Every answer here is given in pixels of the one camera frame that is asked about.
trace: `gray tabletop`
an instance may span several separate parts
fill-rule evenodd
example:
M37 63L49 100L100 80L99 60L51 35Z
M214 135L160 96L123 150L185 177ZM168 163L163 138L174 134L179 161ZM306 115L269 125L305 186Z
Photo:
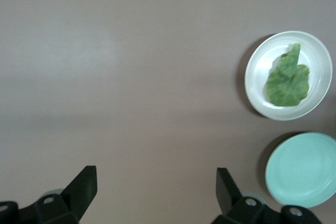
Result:
M336 66L336 0L0 0L0 200L25 207L96 165L89 223L209 224L217 167L274 210L264 168L279 137L336 137L336 85L309 114L254 111L247 62L305 31ZM311 208L336 219L336 197Z

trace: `turquoise dish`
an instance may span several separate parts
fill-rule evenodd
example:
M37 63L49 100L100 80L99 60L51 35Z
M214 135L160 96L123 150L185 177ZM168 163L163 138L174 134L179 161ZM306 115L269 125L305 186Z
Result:
M336 140L302 133L280 144L265 172L270 194L283 205L314 207L336 193Z

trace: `plate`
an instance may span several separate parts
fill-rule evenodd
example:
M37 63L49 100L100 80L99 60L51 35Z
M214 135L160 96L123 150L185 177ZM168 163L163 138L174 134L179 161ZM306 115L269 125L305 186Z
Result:
M336 141L311 132L291 137L271 154L265 172L270 194L283 205L317 206L336 193Z
M265 84L282 54L301 44L298 64L310 69L309 91L298 106L275 106L268 101ZM332 62L327 48L315 36L302 31L285 31L266 39L252 54L245 71L245 90L252 106L274 120L293 120L312 111L326 95L332 78Z

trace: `green leaf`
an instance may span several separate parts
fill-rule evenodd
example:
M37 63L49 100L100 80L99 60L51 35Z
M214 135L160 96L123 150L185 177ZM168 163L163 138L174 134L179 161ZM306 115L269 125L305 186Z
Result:
M276 106L296 106L307 97L309 68L297 65L300 44L294 44L292 51L281 56L279 65L269 75L266 93Z

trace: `teal plate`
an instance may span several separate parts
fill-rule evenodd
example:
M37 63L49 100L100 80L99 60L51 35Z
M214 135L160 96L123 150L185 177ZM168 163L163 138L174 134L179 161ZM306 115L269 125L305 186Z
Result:
M314 207L336 193L336 140L302 133L280 144L265 172L270 194L283 205Z

